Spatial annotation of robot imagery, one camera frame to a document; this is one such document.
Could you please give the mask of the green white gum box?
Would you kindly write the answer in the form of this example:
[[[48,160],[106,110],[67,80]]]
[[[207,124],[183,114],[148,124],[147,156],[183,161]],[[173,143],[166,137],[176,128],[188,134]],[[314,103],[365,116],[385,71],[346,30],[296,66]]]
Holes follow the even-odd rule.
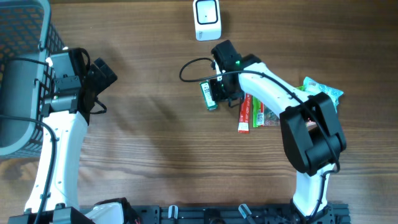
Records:
[[[200,88],[201,88],[201,92],[202,92],[207,110],[212,111],[212,110],[217,109],[218,104],[212,98],[209,81],[201,82]]]

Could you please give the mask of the red snack stick packet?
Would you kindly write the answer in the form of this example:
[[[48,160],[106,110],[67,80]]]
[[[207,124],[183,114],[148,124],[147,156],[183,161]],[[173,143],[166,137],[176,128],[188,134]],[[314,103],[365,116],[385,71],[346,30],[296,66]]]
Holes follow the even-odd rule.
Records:
[[[250,117],[251,95],[245,94],[244,100],[240,105],[238,133],[249,133],[249,117]]]

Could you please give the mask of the green snack bag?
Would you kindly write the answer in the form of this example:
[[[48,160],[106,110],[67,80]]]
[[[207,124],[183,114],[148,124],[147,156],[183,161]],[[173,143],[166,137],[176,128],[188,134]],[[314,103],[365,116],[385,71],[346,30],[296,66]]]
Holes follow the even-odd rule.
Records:
[[[252,126],[279,126],[279,118],[256,97],[252,98]]]

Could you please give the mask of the teal tissue packet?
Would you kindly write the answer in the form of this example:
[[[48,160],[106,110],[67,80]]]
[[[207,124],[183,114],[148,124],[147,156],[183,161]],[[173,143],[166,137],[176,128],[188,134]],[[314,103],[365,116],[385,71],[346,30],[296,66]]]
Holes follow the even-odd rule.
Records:
[[[304,91],[311,95],[317,95],[319,93],[327,94],[333,102],[335,111],[337,111],[337,106],[339,104],[339,97],[343,96],[343,94],[344,94],[343,91],[338,90],[336,88],[332,88],[330,86],[327,86],[327,85],[324,85],[321,83],[318,83],[315,80],[311,79],[310,77],[304,78],[303,87],[304,87]]]

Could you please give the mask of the small orange candy box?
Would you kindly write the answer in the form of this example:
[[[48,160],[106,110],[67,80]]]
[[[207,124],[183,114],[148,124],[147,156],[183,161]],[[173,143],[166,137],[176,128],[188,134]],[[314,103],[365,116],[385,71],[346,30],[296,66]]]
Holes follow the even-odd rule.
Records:
[[[305,122],[305,125],[309,129],[317,126],[316,122],[311,121],[310,119]]]

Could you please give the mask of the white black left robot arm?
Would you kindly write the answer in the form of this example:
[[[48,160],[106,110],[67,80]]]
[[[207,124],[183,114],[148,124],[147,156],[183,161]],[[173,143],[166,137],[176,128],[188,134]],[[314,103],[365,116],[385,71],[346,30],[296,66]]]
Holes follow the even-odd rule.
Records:
[[[81,213],[77,180],[81,147],[98,95],[118,78],[98,58],[90,60],[83,48],[64,48],[43,62],[54,69],[44,96],[43,142],[35,185],[22,215],[9,223],[140,223],[126,198],[103,200]]]

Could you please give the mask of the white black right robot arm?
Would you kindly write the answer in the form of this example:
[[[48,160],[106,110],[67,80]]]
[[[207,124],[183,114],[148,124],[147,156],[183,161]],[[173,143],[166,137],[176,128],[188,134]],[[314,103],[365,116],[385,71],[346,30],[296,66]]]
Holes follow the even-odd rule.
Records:
[[[324,92],[311,95],[290,85],[255,55],[242,57],[229,40],[217,44],[211,54],[215,101],[232,101],[247,93],[278,116],[285,155],[297,171],[292,202],[302,218],[314,222],[327,205],[328,178],[339,172],[339,156],[346,149],[332,99]]]

